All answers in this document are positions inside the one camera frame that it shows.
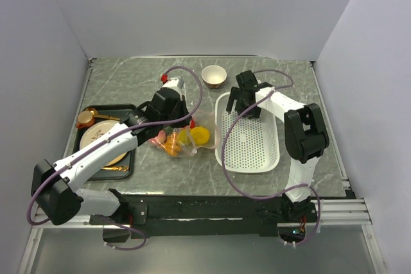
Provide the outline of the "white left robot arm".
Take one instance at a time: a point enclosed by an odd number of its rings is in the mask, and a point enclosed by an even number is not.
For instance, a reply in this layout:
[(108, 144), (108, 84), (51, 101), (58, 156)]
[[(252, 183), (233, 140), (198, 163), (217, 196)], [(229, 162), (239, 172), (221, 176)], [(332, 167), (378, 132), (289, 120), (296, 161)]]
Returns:
[(129, 113), (85, 148), (53, 164), (47, 160), (38, 163), (31, 188), (33, 201), (54, 225), (78, 214), (123, 222), (130, 210), (117, 190), (92, 191), (82, 185), (110, 161), (158, 136), (165, 126), (184, 127), (190, 120), (181, 87), (164, 84), (142, 109)]

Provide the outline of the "white perforated plastic basket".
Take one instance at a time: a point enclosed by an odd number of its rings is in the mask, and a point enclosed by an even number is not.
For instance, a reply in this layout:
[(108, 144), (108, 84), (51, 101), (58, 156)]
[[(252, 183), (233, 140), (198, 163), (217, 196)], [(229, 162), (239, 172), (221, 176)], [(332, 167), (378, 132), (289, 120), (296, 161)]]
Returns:
[[(215, 137), (221, 142), (215, 149), (215, 157), (222, 166), (222, 141), (237, 118), (233, 110), (226, 111), (230, 92), (218, 97), (215, 104)], [(279, 140), (275, 116), (262, 110), (260, 118), (242, 117), (232, 129), (225, 145), (226, 170), (236, 173), (265, 173), (273, 170), (280, 159)]]

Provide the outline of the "gold spoon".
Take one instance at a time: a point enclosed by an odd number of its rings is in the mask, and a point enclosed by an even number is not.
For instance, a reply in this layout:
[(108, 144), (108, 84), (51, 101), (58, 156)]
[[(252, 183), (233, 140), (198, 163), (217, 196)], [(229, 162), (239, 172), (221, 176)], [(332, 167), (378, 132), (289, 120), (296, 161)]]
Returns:
[(95, 108), (88, 107), (85, 110), (90, 112), (93, 115), (93, 117), (95, 117), (97, 119), (106, 119), (106, 120), (113, 120), (113, 121), (120, 121), (121, 120), (120, 117), (110, 116), (110, 115), (106, 115), (106, 114), (100, 114)]

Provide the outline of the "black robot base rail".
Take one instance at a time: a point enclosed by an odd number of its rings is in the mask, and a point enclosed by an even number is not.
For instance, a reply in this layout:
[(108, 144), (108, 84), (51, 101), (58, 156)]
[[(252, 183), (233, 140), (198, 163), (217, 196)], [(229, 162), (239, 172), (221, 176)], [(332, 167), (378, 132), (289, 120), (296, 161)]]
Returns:
[(124, 196), (127, 205), (109, 224), (137, 229), (133, 238), (156, 236), (247, 235), (276, 237), (278, 224), (315, 223), (320, 211), (310, 198), (287, 196), (253, 200), (244, 196)]

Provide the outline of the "pink peach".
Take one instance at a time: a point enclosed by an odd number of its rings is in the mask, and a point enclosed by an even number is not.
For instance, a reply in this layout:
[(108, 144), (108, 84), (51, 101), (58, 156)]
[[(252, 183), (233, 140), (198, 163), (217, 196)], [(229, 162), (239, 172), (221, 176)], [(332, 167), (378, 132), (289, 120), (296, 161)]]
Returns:
[(161, 148), (164, 147), (166, 141), (167, 141), (167, 135), (164, 130), (161, 130), (156, 137), (150, 139), (150, 142), (152, 145), (156, 147), (161, 147)]

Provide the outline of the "small brown cup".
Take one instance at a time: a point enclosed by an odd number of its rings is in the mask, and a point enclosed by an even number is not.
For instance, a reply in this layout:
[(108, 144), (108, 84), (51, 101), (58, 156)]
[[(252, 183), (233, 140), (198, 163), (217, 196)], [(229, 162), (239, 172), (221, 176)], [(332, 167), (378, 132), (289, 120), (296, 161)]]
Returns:
[(76, 127), (77, 129), (91, 127), (95, 123), (95, 118), (92, 112), (85, 110), (80, 112), (77, 117)]

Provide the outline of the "orange ginger root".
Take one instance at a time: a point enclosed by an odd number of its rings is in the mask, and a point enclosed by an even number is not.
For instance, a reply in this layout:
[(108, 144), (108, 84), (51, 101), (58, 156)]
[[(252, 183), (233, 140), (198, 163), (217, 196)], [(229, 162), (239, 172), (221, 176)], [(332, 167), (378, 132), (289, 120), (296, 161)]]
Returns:
[(166, 137), (165, 143), (162, 144), (163, 150), (172, 157), (178, 157), (182, 151), (182, 147), (178, 142), (178, 136), (175, 132)]

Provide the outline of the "white ceramic bowl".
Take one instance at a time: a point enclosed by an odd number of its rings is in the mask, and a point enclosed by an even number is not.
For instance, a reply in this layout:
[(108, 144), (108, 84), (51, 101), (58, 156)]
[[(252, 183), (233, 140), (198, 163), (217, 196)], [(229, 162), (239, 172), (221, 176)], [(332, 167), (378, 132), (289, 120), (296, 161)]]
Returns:
[(227, 79), (227, 71), (219, 65), (208, 65), (202, 70), (201, 77), (210, 89), (219, 89)]

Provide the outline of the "gold fork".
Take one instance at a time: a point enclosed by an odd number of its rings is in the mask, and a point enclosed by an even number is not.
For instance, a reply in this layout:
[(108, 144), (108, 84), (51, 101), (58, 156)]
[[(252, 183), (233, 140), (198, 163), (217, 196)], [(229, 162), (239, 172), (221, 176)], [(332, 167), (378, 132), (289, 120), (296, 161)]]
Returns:
[(107, 171), (120, 171), (120, 172), (127, 172), (129, 170), (128, 166), (107, 166), (107, 167), (102, 167), (102, 170), (107, 170)]

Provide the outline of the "cream plate with leaf pattern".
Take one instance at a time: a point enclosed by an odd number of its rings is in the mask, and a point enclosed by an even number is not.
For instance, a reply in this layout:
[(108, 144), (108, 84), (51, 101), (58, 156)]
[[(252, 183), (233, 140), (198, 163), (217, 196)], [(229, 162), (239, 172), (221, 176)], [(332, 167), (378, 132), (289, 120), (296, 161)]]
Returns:
[(86, 129), (80, 139), (79, 149), (82, 150), (84, 147), (102, 137), (117, 123), (118, 122), (115, 120), (105, 120), (95, 123)]

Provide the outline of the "yellow green starfruit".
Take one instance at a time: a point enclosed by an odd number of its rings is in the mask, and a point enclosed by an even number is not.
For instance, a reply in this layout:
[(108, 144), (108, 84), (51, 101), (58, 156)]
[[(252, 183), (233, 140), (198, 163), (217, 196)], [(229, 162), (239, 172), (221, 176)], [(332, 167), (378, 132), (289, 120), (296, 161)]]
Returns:
[(191, 144), (189, 132), (190, 132), (189, 128), (181, 129), (178, 133), (177, 141), (181, 144), (184, 144), (184, 145)]

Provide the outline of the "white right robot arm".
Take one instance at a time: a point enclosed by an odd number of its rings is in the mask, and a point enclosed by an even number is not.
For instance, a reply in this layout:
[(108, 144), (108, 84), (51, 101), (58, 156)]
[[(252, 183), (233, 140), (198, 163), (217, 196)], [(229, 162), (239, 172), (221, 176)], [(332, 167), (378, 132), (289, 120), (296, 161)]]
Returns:
[(237, 86), (229, 94), (226, 111), (235, 110), (238, 119), (257, 119), (262, 111), (284, 124), (284, 141), (291, 158), (288, 182), (283, 191), (281, 214), (296, 221), (311, 212), (311, 185), (315, 167), (329, 146), (329, 136), (318, 104), (302, 104), (282, 94), (280, 86), (259, 82), (248, 70), (236, 75)]

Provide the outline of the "yellow lemon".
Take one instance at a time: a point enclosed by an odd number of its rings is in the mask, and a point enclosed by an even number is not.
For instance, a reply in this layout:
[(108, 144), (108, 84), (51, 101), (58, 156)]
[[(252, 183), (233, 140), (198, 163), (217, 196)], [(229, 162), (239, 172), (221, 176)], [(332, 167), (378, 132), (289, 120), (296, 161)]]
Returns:
[(203, 126), (196, 126), (190, 130), (190, 136), (196, 145), (202, 146), (210, 140), (210, 131)]

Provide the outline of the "clear zip top bag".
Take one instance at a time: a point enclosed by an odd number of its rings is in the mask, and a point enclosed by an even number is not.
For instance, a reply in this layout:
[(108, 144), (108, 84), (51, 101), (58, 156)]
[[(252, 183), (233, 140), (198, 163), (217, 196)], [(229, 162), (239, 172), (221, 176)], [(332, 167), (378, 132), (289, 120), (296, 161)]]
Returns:
[[(194, 122), (196, 122), (196, 126), (203, 126), (203, 127), (207, 128), (210, 131), (210, 133), (211, 133), (210, 140), (205, 145), (198, 146), (193, 141), (192, 137), (190, 136), (190, 132), (189, 132), (191, 144), (184, 145), (184, 144), (179, 143), (180, 146), (182, 147), (182, 151), (180, 152), (180, 155), (178, 157), (192, 157), (192, 156), (197, 154), (199, 149), (202, 149), (202, 148), (207, 149), (207, 150), (215, 150), (218, 147), (218, 145), (220, 144), (220, 141), (222, 139), (220, 130), (217, 127), (217, 124), (216, 124), (215, 112), (205, 112), (203, 110), (198, 110), (193, 114), (192, 120), (194, 120)], [(163, 130), (165, 131), (167, 136), (170, 135), (173, 132), (175, 132), (178, 136), (179, 131), (183, 128), (172, 128), (172, 127), (169, 126), (169, 127), (166, 127)], [(162, 151), (163, 153), (166, 153), (163, 150), (163, 148), (156, 147), (156, 146), (152, 145), (150, 141), (149, 141), (149, 145), (157, 148), (158, 150)]]

